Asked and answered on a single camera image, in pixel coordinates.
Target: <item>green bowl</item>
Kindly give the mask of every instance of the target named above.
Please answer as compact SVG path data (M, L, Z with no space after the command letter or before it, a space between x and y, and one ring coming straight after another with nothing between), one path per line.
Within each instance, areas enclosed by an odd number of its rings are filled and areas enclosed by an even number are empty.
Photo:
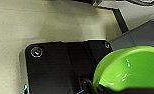
M99 84L114 91L154 88L154 47L120 49L105 56L94 73L94 88Z

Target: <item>green plastic bowl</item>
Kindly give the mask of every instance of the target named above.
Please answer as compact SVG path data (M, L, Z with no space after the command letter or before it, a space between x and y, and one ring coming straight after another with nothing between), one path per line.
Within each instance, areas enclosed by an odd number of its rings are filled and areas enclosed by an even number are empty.
M105 56L94 73L95 89L99 84L114 91L154 88L154 47L120 49Z

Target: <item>black plastic panel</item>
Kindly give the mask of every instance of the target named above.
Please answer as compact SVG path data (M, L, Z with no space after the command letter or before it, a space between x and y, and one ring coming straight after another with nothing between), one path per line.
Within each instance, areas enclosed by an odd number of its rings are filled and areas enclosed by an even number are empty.
M112 51L111 47L105 47L105 42L51 42L28 46L25 54L30 94L80 92L81 77L93 74L98 62ZM31 55L34 47L42 49L41 57Z

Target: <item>white wall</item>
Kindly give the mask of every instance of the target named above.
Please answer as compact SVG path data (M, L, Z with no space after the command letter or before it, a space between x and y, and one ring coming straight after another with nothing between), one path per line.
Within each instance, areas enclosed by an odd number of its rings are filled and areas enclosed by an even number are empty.
M119 8L129 30L149 21L154 14L154 6L139 6L127 1L103 1L99 6Z

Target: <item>table surface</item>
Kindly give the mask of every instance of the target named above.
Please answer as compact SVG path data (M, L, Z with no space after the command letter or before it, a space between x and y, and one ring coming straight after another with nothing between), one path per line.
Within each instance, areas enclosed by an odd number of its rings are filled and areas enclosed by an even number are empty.
M23 94L19 54L30 44L120 35L111 10L70 1L0 0L0 94Z

